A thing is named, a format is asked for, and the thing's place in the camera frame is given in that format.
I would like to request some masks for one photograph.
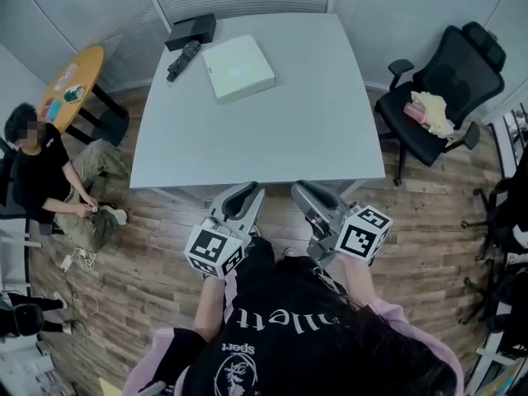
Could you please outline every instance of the white table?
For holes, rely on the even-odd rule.
[[[385,176],[356,58],[333,14],[219,20],[208,48],[250,34],[276,74],[273,88],[216,101],[201,54],[174,83],[163,51],[148,94],[130,187],[203,205],[178,186],[365,180]]]

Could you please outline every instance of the person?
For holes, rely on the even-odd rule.
[[[123,395],[462,395],[453,352],[377,298],[366,263],[337,257],[344,285],[253,237],[225,284],[205,279],[192,330],[157,334]]]
[[[2,300],[0,300],[0,342],[5,341],[6,337],[18,337],[20,336],[19,328],[31,330],[35,324],[24,323],[20,324],[20,321],[24,321],[28,316],[22,316],[17,318],[19,324],[15,322],[12,308],[24,304],[36,305],[41,311],[53,311],[55,309],[67,309],[68,304],[66,300],[61,296],[59,292],[53,293],[54,299],[46,298],[31,298],[20,293],[14,292],[0,292]],[[72,325],[70,323],[52,323],[50,321],[44,321],[44,326],[41,328],[42,332],[54,332],[54,333],[65,333],[72,334]]]
[[[90,143],[70,161],[60,132],[37,119],[35,108],[20,104],[4,127],[6,139],[18,147],[12,167],[13,197],[41,223],[54,221],[82,249],[96,252],[126,223],[126,213],[99,207],[86,191],[107,172],[128,181],[126,156],[105,140]]]

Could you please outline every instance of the black shirt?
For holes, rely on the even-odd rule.
[[[13,197],[40,222],[51,221],[53,213],[42,210],[48,198],[64,201],[70,192],[70,184],[62,167],[69,161],[63,146],[60,132],[52,124],[46,123],[45,135],[37,155],[27,155],[18,150],[13,163]]]

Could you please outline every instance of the cardboard box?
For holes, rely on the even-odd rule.
[[[216,18],[213,13],[179,21],[172,27],[165,45],[169,51],[174,51],[182,49],[191,40],[197,40],[200,44],[207,44],[213,41],[215,29]]]
[[[221,103],[275,86],[275,74],[250,35],[233,38],[202,54],[214,94]]]

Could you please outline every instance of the black office chair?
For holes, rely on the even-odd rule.
[[[44,221],[37,214],[29,213],[24,207],[15,202],[11,167],[17,152],[9,147],[2,138],[0,138],[0,149],[4,152],[3,158],[0,159],[0,219],[32,219],[39,223],[41,235],[64,234],[53,222],[53,219],[50,218],[49,221]]]
[[[497,196],[504,192],[507,192],[507,198],[497,205]],[[476,260],[483,260],[492,244],[501,248],[504,254],[528,253],[528,248],[520,245],[513,235],[515,226],[523,231],[528,230],[528,148],[522,154],[513,177],[502,179],[489,194],[489,198],[482,188],[475,189],[474,194],[482,198],[487,212],[486,220],[477,223],[463,221],[461,227],[488,226],[484,244]]]
[[[473,149],[480,137],[479,128],[473,122],[462,139],[446,147],[447,139],[430,134],[403,113],[405,105],[412,101],[411,91],[443,97],[447,104],[445,116],[458,130],[469,113],[504,89],[500,72],[505,60],[506,54],[495,39],[477,22],[470,22],[462,30],[447,27],[432,59],[412,76],[412,81],[397,86],[402,74],[414,69],[410,61],[400,59],[389,65],[394,79],[390,91],[376,102],[375,110],[391,130],[380,134],[379,139],[397,139],[400,143],[395,186],[402,183],[407,151],[431,166],[441,153],[462,144]]]

